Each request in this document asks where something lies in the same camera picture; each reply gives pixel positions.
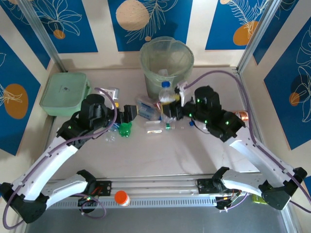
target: white table surface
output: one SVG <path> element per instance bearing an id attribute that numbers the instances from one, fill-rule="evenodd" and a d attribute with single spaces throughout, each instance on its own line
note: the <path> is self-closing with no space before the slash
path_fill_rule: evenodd
<path id="1" fill-rule="evenodd" d="M 194 68 L 189 83 L 205 72 L 216 68 Z M 232 72 L 232 68 L 221 68 Z M 137 94 L 147 94 L 145 80 L 140 69 L 83 70 L 92 87 L 120 89 L 119 104 L 135 104 Z M 210 85 L 219 93 L 221 104 L 229 111 L 243 110 L 244 106 L 235 81 L 226 74 L 212 74 L 192 87 Z M 68 120 L 57 117 L 50 139 Z M 185 129 L 147 135 L 143 125 L 146 120 L 137 116 L 133 121 L 129 138 L 118 135 L 115 142 L 105 142 L 100 137 L 89 140 L 56 172 L 53 179 L 65 179 L 81 169 L 96 178 L 154 175 L 180 175 L 214 173 L 221 166 L 236 171 L 257 171 L 239 152 L 212 135 L 206 135 L 186 125 Z"/>

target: clear plastic bin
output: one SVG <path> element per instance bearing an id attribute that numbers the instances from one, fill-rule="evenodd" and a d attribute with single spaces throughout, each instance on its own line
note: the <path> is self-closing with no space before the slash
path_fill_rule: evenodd
<path id="1" fill-rule="evenodd" d="M 148 96 L 157 99 L 163 81 L 169 81 L 174 87 L 179 81 L 186 80 L 193 63 L 192 51 L 172 37 L 161 36 L 145 43 L 140 49 L 140 64 L 145 73 Z"/>

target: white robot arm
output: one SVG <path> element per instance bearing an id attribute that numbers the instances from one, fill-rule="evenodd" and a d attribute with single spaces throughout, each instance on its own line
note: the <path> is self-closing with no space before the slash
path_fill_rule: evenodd
<path id="1" fill-rule="evenodd" d="M 175 91 L 179 92 L 180 101 L 167 106 L 165 114 L 177 119 L 190 117 L 205 123 L 211 135 L 235 148 L 261 172 L 254 175 L 222 167 L 215 173 L 212 181 L 205 182 L 207 187 L 204 190 L 213 187 L 218 187 L 220 192 L 224 187 L 243 190 L 262 196 L 278 210 L 284 209 L 298 188 L 292 178 L 301 183 L 307 176 L 306 171 L 301 167 L 294 169 L 256 140 L 241 119 L 222 109 L 218 93 L 210 86 L 197 88 L 194 96 L 191 96 L 190 90 L 185 86 L 186 82 L 177 85 Z"/>
<path id="2" fill-rule="evenodd" d="M 103 96 L 88 95 L 82 102 L 81 111 L 62 125 L 57 137 L 30 169 L 13 183 L 0 186 L 1 195 L 26 223 L 31 223 L 62 199 L 80 193 L 91 194 L 96 179 L 85 170 L 57 183 L 47 182 L 67 159 L 93 137 L 96 130 L 107 129 L 114 121 L 129 123 L 136 115 L 134 105 L 126 105 L 124 112 L 120 112 L 119 109 L 106 107 Z"/>

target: orange circle pattern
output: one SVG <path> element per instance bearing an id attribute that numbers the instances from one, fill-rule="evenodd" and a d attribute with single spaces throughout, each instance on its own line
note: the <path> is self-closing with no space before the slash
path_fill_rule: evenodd
<path id="1" fill-rule="evenodd" d="M 257 21 L 252 21 L 247 25 L 240 26 L 233 35 L 233 43 L 239 46 L 247 45 L 251 38 L 249 37 L 249 34 L 253 35 L 257 25 Z"/>
<path id="2" fill-rule="evenodd" d="M 65 33 L 63 32 L 63 31 L 61 31 L 61 30 L 58 30 L 58 29 L 56 29 L 54 32 L 53 32 L 53 35 L 57 38 L 57 39 L 60 39 L 60 40 L 62 40 L 62 39 L 65 39 Z"/>
<path id="3" fill-rule="evenodd" d="M 5 89 L 13 95 L 22 96 L 19 98 L 21 102 L 10 100 L 4 102 L 6 112 L 14 119 L 23 119 L 28 110 L 28 95 L 25 88 L 19 84 L 10 84 Z"/>
<path id="4" fill-rule="evenodd" d="M 300 99 L 300 97 L 299 97 L 298 93 L 296 93 L 296 92 L 291 93 L 290 104 L 294 107 L 297 106 L 299 104 L 299 99 Z"/>

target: beige circle pattern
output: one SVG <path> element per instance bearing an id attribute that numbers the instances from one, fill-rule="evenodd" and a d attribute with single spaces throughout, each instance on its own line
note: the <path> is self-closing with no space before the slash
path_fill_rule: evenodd
<path id="1" fill-rule="evenodd" d="M 117 22 L 128 31 L 140 30 L 149 22 L 147 8 L 137 0 L 124 1 L 116 11 Z"/>
<path id="2" fill-rule="evenodd" d="M 229 3 L 231 0 L 220 0 L 220 3 L 221 4 L 227 4 L 227 3 Z"/>

